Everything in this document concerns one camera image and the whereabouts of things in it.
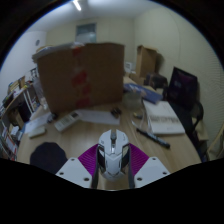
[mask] storage box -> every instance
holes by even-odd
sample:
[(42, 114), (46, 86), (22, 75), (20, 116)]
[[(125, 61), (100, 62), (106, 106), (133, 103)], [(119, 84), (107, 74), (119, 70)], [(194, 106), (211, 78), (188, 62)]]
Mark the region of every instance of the storage box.
[(139, 77), (138, 75), (133, 73), (130, 74), (129, 78), (136, 82), (138, 85), (144, 85), (145, 78)]
[(149, 72), (155, 72), (157, 49), (143, 45), (137, 48), (136, 74), (145, 78)]
[(25, 76), (20, 78), (18, 81), (19, 81), (19, 88), (22, 89), (25, 86)]
[(33, 55), (52, 113), (122, 100), (124, 46), (71, 44)]
[(20, 129), (23, 128), (24, 122), (18, 112), (18, 109), (12, 109), (8, 113), (9, 121), (12, 123), (13, 126), (19, 126)]
[(165, 88), (166, 86), (168, 86), (168, 81), (166, 77), (158, 73), (152, 72), (147, 74), (145, 85), (149, 85), (154, 89)]
[(53, 47), (53, 45), (46, 45), (46, 46), (39, 47), (39, 48), (36, 50), (36, 53), (38, 53), (39, 51), (43, 50), (44, 48), (48, 48), (48, 47)]

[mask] window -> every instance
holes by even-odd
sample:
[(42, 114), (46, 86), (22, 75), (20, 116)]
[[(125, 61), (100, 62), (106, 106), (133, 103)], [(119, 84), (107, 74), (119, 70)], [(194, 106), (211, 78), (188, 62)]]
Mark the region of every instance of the window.
[(86, 24), (76, 27), (76, 42), (96, 43), (96, 24)]

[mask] black chair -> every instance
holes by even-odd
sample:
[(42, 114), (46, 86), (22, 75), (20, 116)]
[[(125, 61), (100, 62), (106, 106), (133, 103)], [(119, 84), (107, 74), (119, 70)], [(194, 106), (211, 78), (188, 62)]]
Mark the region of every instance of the black chair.
[[(204, 116), (197, 93), (197, 77), (174, 67), (170, 84), (163, 91), (163, 99), (169, 102), (195, 147), (198, 145), (195, 128)], [(196, 118), (195, 123), (192, 122), (192, 117)]]

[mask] wall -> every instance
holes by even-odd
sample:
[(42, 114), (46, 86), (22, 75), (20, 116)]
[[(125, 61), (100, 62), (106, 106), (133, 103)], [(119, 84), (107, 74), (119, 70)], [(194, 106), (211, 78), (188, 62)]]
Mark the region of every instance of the wall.
[(224, 73), (212, 47), (187, 20), (167, 8), (150, 10), (134, 21), (135, 48), (158, 49), (158, 72), (170, 80), (176, 66), (198, 77), (209, 144), (224, 121)]
[(33, 63), (32, 55), (36, 50), (46, 44), (46, 32), (27, 32), (13, 46), (0, 72), (0, 102), (7, 95), (8, 85), (24, 76), (36, 65)]
[(97, 42), (114, 42), (125, 45), (125, 61), (134, 59), (134, 20), (124, 18), (94, 18), (74, 21), (47, 32), (47, 45), (60, 45), (75, 41), (76, 26), (96, 23)]

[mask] desk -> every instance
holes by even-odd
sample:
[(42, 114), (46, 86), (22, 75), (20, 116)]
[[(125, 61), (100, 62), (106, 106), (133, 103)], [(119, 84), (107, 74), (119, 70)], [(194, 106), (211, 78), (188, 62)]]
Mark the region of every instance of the desk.
[[(195, 148), (185, 134), (164, 136), (163, 139), (171, 145), (171, 148), (168, 150), (137, 133), (134, 126), (131, 124), (130, 112), (122, 105), (122, 103), (95, 106), (88, 109), (110, 111), (115, 106), (122, 110), (119, 126), (79, 121), (61, 134), (55, 129), (52, 123), (45, 125), (47, 133), (43, 136), (29, 139), (28, 135), (24, 134), (18, 150), (17, 161), (29, 164), (30, 155), (38, 145), (44, 142), (56, 142), (62, 149), (64, 149), (67, 158), (77, 158), (91, 146), (97, 144), (99, 137), (103, 132), (110, 129), (118, 129), (125, 132), (129, 138), (129, 142), (136, 145), (148, 156), (158, 157), (170, 173), (200, 163), (200, 158)], [(44, 111), (42, 107), (39, 107), (32, 119), (47, 112), (48, 111)], [(124, 179), (115, 183), (109, 182), (99, 175), (98, 189), (119, 190), (128, 188), (127, 175)]]

